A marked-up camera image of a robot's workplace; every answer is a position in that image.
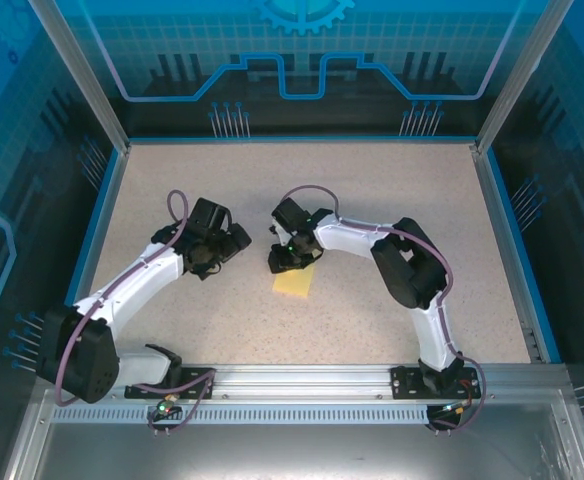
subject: black clamp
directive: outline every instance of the black clamp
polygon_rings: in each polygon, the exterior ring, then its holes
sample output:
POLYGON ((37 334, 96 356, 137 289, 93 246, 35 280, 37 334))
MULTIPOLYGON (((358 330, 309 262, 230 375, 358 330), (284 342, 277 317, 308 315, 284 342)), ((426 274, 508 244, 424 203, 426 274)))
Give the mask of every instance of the black clamp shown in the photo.
MULTIPOLYGON (((274 220, 291 238, 287 245, 274 244, 268 256, 272 273, 300 270, 316 262, 323 255, 323 247, 314 236, 314 229, 332 210, 320 208, 313 215, 303 210, 291 198, 284 199, 272 212, 274 220)), ((277 234, 274 226, 270 232, 277 234)))
MULTIPOLYGON (((178 226, 177 222, 163 227, 152 236, 151 242, 168 243, 176 234, 178 226)), ((222 263, 245 250, 251 243, 252 239, 245 229, 238 223, 232 223, 232 215, 226 207, 199 198, 185 223, 183 233, 172 248, 183 256, 184 274, 190 272, 205 280, 218 273, 222 263), (228 227, 223 230, 226 219, 228 227)))

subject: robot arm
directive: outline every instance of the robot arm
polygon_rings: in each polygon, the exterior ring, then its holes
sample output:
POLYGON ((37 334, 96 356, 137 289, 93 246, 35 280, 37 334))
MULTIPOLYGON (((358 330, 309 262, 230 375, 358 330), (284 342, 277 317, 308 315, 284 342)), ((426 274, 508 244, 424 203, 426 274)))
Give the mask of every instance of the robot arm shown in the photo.
POLYGON ((338 218, 326 209, 311 215, 290 198, 276 207, 272 217, 270 230, 279 237, 268 258, 272 273, 305 268, 325 250, 341 250, 373 260, 392 297, 410 310, 419 339, 424 383, 436 394, 454 383, 463 361, 448 346, 435 301, 447 285, 445 269, 422 246, 379 230, 401 230, 434 247, 414 220, 404 218, 395 225, 374 225, 338 218))
POLYGON ((152 258, 174 237, 177 224, 156 232, 139 258, 108 285, 73 307, 49 310, 43 322, 37 375, 55 382, 70 335, 95 302, 100 302, 102 306, 89 320, 72 351, 63 389, 93 403, 116 386, 144 383, 178 387, 180 357, 156 345, 146 345, 137 351, 117 351, 116 339, 136 312, 166 285, 188 272, 205 280, 218 273, 221 263, 250 245, 252 240, 245 230, 230 219, 227 208, 199 199, 171 248, 152 258), (226 218, 228 227, 223 230, 226 218), (139 262, 143 267, 130 274, 139 262), (120 281, 116 289, 108 298, 102 298, 116 281, 120 281))

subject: speckled beige floor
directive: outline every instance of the speckled beige floor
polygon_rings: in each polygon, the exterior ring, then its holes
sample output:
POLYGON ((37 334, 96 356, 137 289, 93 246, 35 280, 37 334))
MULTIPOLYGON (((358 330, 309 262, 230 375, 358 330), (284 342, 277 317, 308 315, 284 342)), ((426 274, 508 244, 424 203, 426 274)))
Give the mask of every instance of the speckled beige floor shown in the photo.
MULTIPOLYGON (((120 345, 158 343, 187 363, 415 362, 410 317, 368 260, 328 252, 307 299, 272 292, 270 212, 303 183, 333 189, 346 217, 416 219, 454 269, 448 311, 458 347, 481 362, 529 361, 468 146, 396 142, 135 145, 93 287, 170 223, 165 197, 172 188, 192 205, 203 196, 229 207, 253 243, 220 275, 182 277, 161 291, 130 321, 120 345)), ((320 192, 295 198, 310 211, 332 208, 320 192)))

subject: metal base plate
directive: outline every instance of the metal base plate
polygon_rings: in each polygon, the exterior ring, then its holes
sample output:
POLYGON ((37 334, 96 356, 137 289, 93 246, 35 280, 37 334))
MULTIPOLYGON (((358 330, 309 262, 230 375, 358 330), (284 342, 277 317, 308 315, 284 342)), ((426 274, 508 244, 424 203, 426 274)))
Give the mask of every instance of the metal base plate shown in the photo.
MULTIPOLYGON (((213 370, 213 369, 212 368, 183 367, 181 369, 181 381, 179 382, 179 384, 184 385, 188 382, 191 382, 196 377, 200 377, 201 375, 208 373, 210 370, 213 370)), ((197 385, 193 386, 192 388, 188 388, 187 390, 185 390, 179 394, 179 398, 181 398, 182 400, 196 400, 196 399, 198 399, 199 396, 201 395, 201 392, 203 391, 204 385, 205 385, 205 382, 201 382, 201 383, 198 383, 197 385)), ((212 384, 210 385, 210 388, 208 388, 208 391, 206 392, 206 394, 203 395, 203 399, 204 400, 211 399, 213 390, 214 390, 214 382, 212 382, 212 384)), ((165 397, 165 395, 162 395, 160 393, 151 393, 151 392, 147 392, 145 390, 141 390, 140 388, 132 387, 132 386, 125 387, 124 396, 125 396, 125 398, 137 399, 137 400, 160 400, 163 397, 165 397)))
POLYGON ((419 367, 396 367, 390 369, 390 379, 392 384, 392 398, 394 400, 464 400, 468 398, 468 391, 460 383, 467 380, 472 385, 470 394, 473 399, 481 398, 481 388, 478 384, 476 370, 471 367, 461 369, 456 384, 443 395, 435 395, 423 383, 423 376, 419 367))

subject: yellow sponge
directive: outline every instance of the yellow sponge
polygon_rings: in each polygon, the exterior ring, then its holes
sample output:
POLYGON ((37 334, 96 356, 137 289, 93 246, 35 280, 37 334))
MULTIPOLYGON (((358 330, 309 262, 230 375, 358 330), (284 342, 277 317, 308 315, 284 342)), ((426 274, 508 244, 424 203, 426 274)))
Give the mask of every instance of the yellow sponge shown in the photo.
POLYGON ((314 264, 310 264, 303 270, 290 270, 289 272, 278 273, 274 278, 272 290, 288 295, 296 295, 307 298, 310 292, 310 284, 314 277, 314 264))

